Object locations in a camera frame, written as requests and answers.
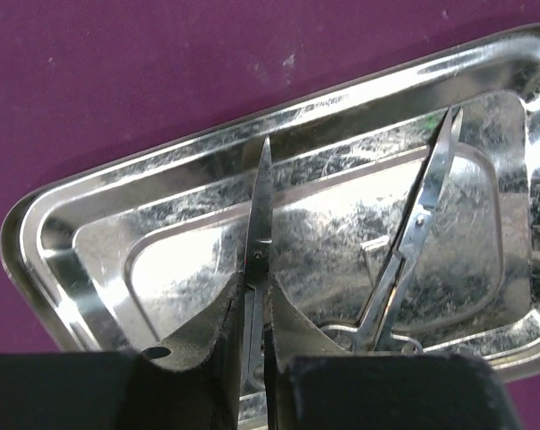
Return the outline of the maroon surgical cloth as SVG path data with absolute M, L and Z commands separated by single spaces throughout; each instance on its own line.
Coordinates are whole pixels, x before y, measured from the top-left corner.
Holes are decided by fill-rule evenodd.
M 533 22 L 540 1 L 0 1 L 0 228 L 57 179 Z M 0 259 L 0 353 L 55 350 Z

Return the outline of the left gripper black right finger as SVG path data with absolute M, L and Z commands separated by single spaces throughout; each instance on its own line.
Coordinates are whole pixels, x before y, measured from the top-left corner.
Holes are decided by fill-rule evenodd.
M 520 429 L 510 396 L 480 357 L 350 354 L 270 277 L 264 382 L 271 429 Z

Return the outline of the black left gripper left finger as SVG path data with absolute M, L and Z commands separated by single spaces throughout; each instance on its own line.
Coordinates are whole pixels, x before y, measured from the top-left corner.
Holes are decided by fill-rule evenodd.
M 244 278 L 142 352 L 0 354 L 0 429 L 235 429 Z

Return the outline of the curved steel scissors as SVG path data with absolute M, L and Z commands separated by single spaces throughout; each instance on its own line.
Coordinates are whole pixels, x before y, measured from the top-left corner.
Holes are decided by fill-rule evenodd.
M 358 352 L 421 353 L 418 340 L 393 332 L 393 325 L 407 290 L 415 282 L 418 259 L 429 235 L 445 180 L 459 144 L 463 109 L 450 107 L 407 196 L 402 220 L 368 301 L 357 321 L 325 323 L 320 329 L 335 332 L 349 341 L 349 350 Z

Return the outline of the straight steel scissors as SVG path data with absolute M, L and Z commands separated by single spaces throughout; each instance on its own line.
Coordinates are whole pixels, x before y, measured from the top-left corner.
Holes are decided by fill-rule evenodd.
M 255 178 L 244 247 L 244 343 L 242 392 L 238 427 L 258 429 L 266 426 L 263 382 L 264 296 L 270 281 L 272 244 L 273 170 L 270 138 L 266 137 Z

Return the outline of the steel instrument tray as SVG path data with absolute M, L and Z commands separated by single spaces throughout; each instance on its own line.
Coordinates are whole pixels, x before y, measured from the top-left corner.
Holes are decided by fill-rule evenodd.
M 449 108 L 459 144 L 393 332 L 540 374 L 540 24 L 507 30 L 92 169 L 21 199 L 0 253 L 57 353 L 154 347 L 210 305 L 244 247 L 261 148 L 270 277 L 324 335 L 353 324 Z

